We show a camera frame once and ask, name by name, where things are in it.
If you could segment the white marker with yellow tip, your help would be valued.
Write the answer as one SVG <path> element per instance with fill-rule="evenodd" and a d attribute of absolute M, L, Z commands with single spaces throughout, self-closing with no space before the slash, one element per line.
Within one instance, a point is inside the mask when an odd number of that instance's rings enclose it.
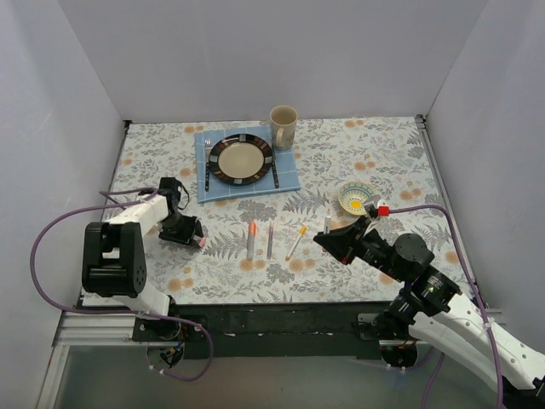
<path fill-rule="evenodd" d="M 290 250 L 288 251 L 288 253 L 287 253 L 286 257 L 285 257 L 285 260 L 286 260 L 286 261 L 289 261 L 289 260 L 291 259 L 291 257 L 293 256 L 293 254 L 294 254 L 294 252 L 295 252 L 297 246 L 298 246 L 298 245 L 300 244 L 300 242 L 301 242 L 301 239 L 302 239 L 303 235 L 304 235 L 304 234 L 301 234 L 301 233 L 297 235 L 297 237 L 296 237 L 294 243 L 293 243 L 292 246 L 290 247 Z"/>

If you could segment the grey marker with red tip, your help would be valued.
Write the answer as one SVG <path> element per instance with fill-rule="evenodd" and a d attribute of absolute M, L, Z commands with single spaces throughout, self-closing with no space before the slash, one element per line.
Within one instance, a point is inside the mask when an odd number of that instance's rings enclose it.
<path fill-rule="evenodd" d="M 246 259 L 252 260 L 255 254 L 255 235 L 250 233 L 247 239 Z"/>

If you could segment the purple pen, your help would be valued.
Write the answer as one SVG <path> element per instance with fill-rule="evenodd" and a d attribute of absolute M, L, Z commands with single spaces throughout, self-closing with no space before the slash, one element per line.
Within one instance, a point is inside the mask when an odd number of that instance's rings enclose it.
<path fill-rule="evenodd" d="M 271 260 L 273 256 L 273 235 L 274 235 L 274 223 L 273 221 L 269 224 L 268 234 L 267 234 L 267 260 Z"/>

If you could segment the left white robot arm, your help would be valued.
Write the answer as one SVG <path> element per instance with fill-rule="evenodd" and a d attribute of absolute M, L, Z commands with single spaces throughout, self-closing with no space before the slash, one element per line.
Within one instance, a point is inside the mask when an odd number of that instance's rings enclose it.
<path fill-rule="evenodd" d="M 169 312 L 171 298 L 147 280 L 143 239 L 159 227 L 161 240 L 197 249 L 203 246 L 201 222 L 181 213 L 185 194 L 181 181 L 163 177 L 158 189 L 140 191 L 135 204 L 105 222 L 90 223 L 84 234 L 84 290 L 112 298 L 137 313 L 153 314 L 152 330 L 164 341 L 180 334 L 181 320 Z"/>

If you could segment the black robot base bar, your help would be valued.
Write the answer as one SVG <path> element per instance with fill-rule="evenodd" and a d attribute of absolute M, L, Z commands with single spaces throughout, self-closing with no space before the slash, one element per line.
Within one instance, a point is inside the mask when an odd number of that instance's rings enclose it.
<path fill-rule="evenodd" d="M 413 366 L 417 344 L 373 325 L 387 302 L 174 304 L 166 320 L 135 321 L 132 339 L 167 346 L 182 341 L 188 360 L 234 357 L 349 356 Z"/>

